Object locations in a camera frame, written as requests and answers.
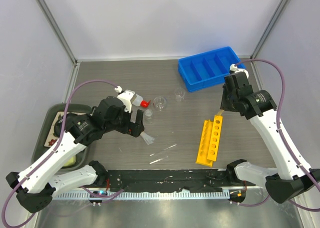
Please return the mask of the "clear glass test tube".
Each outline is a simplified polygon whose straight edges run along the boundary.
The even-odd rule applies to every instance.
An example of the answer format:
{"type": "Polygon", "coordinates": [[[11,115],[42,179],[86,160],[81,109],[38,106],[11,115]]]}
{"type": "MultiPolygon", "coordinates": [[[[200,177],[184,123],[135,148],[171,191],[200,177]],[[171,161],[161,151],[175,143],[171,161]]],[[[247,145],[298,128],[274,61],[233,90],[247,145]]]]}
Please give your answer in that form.
{"type": "Polygon", "coordinates": [[[154,161],[150,162],[149,164],[150,164],[150,165],[151,165],[151,164],[155,164],[155,163],[158,163],[158,162],[160,162],[160,161],[162,161],[162,160],[165,160],[165,159],[167,159],[167,158],[168,158],[168,156],[162,157],[162,158],[159,158],[159,159],[157,159],[157,160],[154,160],[154,161]]]}
{"type": "Polygon", "coordinates": [[[149,156],[151,157],[151,156],[157,155],[157,154],[162,153],[162,152],[164,152],[164,151],[166,151],[166,150],[169,150],[169,149],[171,149],[171,148],[173,148],[173,147],[175,147],[175,146],[177,146],[177,144],[171,145],[171,146],[169,146],[169,147],[167,147],[167,148],[164,148],[164,149],[162,149],[162,150],[160,150],[160,151],[158,151],[158,152],[152,153],[152,154],[150,154],[149,156]]]}

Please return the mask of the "yellow test tube rack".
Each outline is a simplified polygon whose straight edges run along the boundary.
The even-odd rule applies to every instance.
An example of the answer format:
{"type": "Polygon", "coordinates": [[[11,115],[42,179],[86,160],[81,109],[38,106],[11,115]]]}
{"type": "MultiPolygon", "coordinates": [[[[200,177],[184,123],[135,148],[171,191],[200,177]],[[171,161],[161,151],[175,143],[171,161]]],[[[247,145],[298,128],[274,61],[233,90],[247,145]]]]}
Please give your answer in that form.
{"type": "Polygon", "coordinates": [[[212,167],[217,161],[223,116],[215,115],[213,120],[205,120],[195,163],[212,167]]]}

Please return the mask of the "bundle of plastic pipettes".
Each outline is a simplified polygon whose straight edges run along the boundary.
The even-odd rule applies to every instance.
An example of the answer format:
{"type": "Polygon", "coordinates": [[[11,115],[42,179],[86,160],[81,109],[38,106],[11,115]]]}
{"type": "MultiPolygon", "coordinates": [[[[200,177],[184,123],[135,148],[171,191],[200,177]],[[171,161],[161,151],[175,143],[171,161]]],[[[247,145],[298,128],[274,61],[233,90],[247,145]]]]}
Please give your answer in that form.
{"type": "Polygon", "coordinates": [[[155,141],[155,138],[148,135],[146,132],[141,132],[140,136],[142,137],[142,139],[147,145],[151,145],[155,141]]]}

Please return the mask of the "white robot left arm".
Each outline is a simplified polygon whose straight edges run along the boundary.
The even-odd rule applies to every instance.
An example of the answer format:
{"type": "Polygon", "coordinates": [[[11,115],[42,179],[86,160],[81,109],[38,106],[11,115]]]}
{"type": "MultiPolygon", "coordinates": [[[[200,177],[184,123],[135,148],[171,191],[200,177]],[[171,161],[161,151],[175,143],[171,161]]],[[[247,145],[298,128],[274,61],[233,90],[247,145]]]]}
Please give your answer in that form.
{"type": "Polygon", "coordinates": [[[68,114],[66,127],[56,143],[24,171],[10,172],[6,180],[20,205],[30,213],[44,209],[57,195],[77,187],[102,187],[108,172],[98,161],[91,161],[81,169],[62,175],[57,172],[67,161],[102,138],[105,133],[117,131],[138,137],[144,131],[142,110],[137,110],[135,122],[132,113],[118,98],[109,96],[95,108],[93,114],[68,114]]]}

